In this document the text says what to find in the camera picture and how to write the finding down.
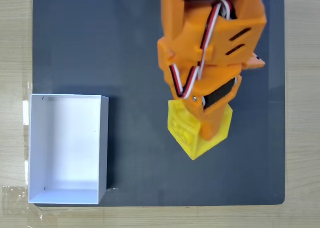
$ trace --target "cardboard box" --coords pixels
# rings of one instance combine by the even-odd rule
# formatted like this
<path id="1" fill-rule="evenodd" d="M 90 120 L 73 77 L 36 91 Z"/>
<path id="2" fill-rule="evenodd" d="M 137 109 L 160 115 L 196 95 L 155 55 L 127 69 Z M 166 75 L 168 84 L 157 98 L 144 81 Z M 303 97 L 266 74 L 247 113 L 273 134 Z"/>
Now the cardboard box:
<path id="1" fill-rule="evenodd" d="M 29 203 L 98 204 L 107 190 L 109 99 L 32 94 Z"/>

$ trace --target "wooden table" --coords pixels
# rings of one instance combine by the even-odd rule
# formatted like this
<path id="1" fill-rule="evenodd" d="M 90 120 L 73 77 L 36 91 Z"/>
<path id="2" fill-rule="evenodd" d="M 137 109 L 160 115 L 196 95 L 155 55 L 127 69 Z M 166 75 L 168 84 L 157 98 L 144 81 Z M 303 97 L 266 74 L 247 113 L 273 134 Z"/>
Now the wooden table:
<path id="1" fill-rule="evenodd" d="M 0 0 L 0 227 L 320 227 L 319 1 L 285 0 L 284 204 L 38 208 L 26 195 L 33 0 Z"/>

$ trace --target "red white black wire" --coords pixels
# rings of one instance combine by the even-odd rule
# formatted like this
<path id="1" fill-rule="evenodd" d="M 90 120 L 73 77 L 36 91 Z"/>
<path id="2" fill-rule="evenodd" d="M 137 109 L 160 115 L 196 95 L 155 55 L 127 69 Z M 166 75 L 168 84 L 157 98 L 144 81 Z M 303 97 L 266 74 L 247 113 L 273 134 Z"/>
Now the red white black wire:
<path id="1" fill-rule="evenodd" d="M 184 87 L 182 86 L 179 70 L 178 70 L 176 64 L 172 63 L 169 67 L 171 74 L 172 74 L 172 79 L 173 79 L 173 84 L 174 84 L 174 88 L 176 91 L 176 95 L 179 98 L 187 99 L 193 89 L 193 86 L 195 84 L 197 77 L 198 77 L 198 79 L 201 78 L 202 71 L 203 71 L 203 68 L 205 65 L 205 57 L 206 57 L 207 48 L 208 48 L 209 42 L 211 40 L 211 37 L 212 37 L 212 34 L 213 34 L 213 31 L 214 31 L 214 28 L 215 28 L 215 25 L 216 25 L 216 22 L 218 19 L 218 15 L 219 15 L 219 12 L 221 10 L 222 5 L 223 5 L 223 9 L 222 9 L 221 15 L 227 20 L 230 19 L 230 14 L 231 14 L 231 9 L 232 9 L 230 2 L 228 2 L 226 0 L 220 0 L 219 3 L 213 4 L 211 12 L 210 12 L 208 19 L 207 19 L 207 22 L 206 22 L 203 38 L 202 38 L 201 45 L 200 45 L 200 48 L 202 49 L 201 61 L 198 62 L 197 66 L 191 67 Z"/>

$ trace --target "dark gray mat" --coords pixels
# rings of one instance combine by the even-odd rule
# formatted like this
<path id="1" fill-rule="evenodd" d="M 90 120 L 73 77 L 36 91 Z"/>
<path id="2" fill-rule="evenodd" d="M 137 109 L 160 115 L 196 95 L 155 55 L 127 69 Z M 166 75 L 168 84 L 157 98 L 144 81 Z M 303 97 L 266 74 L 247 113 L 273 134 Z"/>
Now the dark gray mat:
<path id="1" fill-rule="evenodd" d="M 160 0 L 33 0 L 33 92 L 110 97 L 100 206 L 258 205 L 285 198 L 284 0 L 243 72 L 227 140 L 195 161 L 167 130 Z"/>

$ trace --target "robotic arm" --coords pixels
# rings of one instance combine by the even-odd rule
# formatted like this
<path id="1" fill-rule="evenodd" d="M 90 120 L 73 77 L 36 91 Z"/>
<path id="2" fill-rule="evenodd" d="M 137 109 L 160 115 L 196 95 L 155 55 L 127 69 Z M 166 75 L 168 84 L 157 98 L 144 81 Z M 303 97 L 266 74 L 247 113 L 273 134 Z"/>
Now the robotic arm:
<path id="1" fill-rule="evenodd" d="M 174 100 L 168 129 L 191 159 L 224 140 L 241 71 L 264 66 L 254 49 L 262 0 L 161 0 L 158 62 Z"/>

